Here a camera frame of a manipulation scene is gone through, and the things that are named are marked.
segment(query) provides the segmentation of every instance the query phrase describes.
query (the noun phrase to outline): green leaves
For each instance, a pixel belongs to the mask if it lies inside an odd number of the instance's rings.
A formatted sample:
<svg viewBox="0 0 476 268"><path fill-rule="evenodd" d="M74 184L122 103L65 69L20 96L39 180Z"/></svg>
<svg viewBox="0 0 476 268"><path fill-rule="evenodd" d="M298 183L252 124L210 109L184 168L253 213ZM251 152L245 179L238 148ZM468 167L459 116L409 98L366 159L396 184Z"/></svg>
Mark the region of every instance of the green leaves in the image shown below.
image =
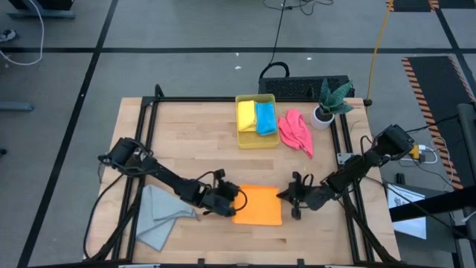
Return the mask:
<svg viewBox="0 0 476 268"><path fill-rule="evenodd" d="M352 82L349 81L331 93L329 82L324 78L321 86L321 96L319 96L322 111L333 114L345 114L350 112L353 108L345 104L344 98L351 88Z"/></svg>
<svg viewBox="0 0 476 268"><path fill-rule="evenodd" d="M346 114L346 113L352 111L352 109L354 109L352 106L343 103L339 106L331 108L330 112L333 113L333 114L343 115L343 114Z"/></svg>
<svg viewBox="0 0 476 268"><path fill-rule="evenodd" d="M324 80L322 81L321 96L319 96L319 102L326 103L329 95L330 95L329 83L327 82L327 78L324 78Z"/></svg>
<svg viewBox="0 0 476 268"><path fill-rule="evenodd" d="M352 82L349 81L336 89L327 99L327 105L336 107L344 103L344 98L352 88Z"/></svg>

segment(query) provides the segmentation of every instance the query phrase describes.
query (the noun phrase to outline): yellow cable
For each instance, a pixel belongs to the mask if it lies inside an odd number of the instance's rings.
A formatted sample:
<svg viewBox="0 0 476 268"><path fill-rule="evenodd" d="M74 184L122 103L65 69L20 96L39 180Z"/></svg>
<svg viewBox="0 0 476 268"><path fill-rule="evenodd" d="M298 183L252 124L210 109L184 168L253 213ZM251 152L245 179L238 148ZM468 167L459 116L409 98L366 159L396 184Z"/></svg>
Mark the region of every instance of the yellow cable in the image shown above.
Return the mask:
<svg viewBox="0 0 476 268"><path fill-rule="evenodd" d="M369 73L369 88L367 90L368 100L370 99L370 93L372 92L373 64L375 63L375 59L377 58L377 51L380 47L380 41L382 40L382 36L384 35L384 29L385 29L385 26L387 25L388 16L390 15L390 9L392 8L392 6L393 6L393 0L390 0L390 3L388 4L387 12L385 14L384 24L382 25L382 28L380 29L379 38L377 39L377 45L375 49L373 49L372 64L370 65L370 73Z"/></svg>

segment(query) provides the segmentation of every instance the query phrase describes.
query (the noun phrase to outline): black mat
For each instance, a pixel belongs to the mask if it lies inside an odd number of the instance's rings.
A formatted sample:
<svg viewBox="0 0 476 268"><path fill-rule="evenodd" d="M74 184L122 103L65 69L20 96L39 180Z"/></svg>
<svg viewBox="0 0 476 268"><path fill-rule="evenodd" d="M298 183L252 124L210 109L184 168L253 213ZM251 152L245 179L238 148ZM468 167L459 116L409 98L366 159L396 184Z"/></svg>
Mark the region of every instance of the black mat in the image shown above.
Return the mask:
<svg viewBox="0 0 476 268"><path fill-rule="evenodd" d="M449 57L409 57L408 61L435 121L456 115L456 105L471 101L466 91L469 89L461 80L461 74ZM438 124L437 128L446 140L451 161L461 185L463 187L474 185L475 178L469 165L459 122L445 121Z"/></svg>
<svg viewBox="0 0 476 268"><path fill-rule="evenodd" d="M440 8L469 8L475 9L473 0L439 0Z"/></svg>
<svg viewBox="0 0 476 268"><path fill-rule="evenodd" d="M428 0L394 0L393 12L430 12Z"/></svg>

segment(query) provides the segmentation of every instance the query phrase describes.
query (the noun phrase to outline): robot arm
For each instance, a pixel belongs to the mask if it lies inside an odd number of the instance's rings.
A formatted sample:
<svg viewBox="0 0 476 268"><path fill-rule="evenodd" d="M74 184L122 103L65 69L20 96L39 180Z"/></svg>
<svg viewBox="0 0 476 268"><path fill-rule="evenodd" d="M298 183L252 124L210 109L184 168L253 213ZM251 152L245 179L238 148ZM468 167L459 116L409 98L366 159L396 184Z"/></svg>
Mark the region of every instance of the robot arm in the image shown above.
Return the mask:
<svg viewBox="0 0 476 268"><path fill-rule="evenodd" d="M289 189L278 194L294 206L292 216L300 219L299 202L305 202L316 211L328 200L337 200L353 182L363 178L372 167L381 167L390 160L401 159L413 148L414 140L398 125L390 125L379 133L372 147L363 156L354 155L336 172L321 181L321 185L304 185L300 174L293 173L295 182L289 183Z"/></svg>
<svg viewBox="0 0 476 268"><path fill-rule="evenodd" d="M197 207L206 208L218 215L231 217L236 210L231 206L238 195L239 187L231 182L224 182L223 169L211 172L213 187L200 182L199 179L184 179L157 162L144 146L131 139L120 138L112 150L98 156L105 166L112 167L127 176L151 175L170 186L181 200Z"/></svg>

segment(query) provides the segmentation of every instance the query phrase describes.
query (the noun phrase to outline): yellow tray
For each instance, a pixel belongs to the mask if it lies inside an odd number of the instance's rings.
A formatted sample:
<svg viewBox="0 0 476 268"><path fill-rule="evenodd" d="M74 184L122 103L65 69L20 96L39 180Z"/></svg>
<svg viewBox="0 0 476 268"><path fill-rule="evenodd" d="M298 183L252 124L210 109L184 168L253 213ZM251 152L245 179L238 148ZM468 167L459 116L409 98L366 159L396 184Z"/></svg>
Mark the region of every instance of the yellow tray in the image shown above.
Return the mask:
<svg viewBox="0 0 476 268"><path fill-rule="evenodd" d="M276 99L273 94L259 94L259 95L238 95L235 98L235 110L237 114L238 122L238 103L240 101L256 101L258 103L267 103L272 102L274 107L274 119L276 121L277 127L277 111L276 111ZM254 148L273 148L280 143L280 130L277 127L277 132L275 134L260 136L255 132L239 132L237 125L237 138L238 145L242 149L254 149Z"/></svg>

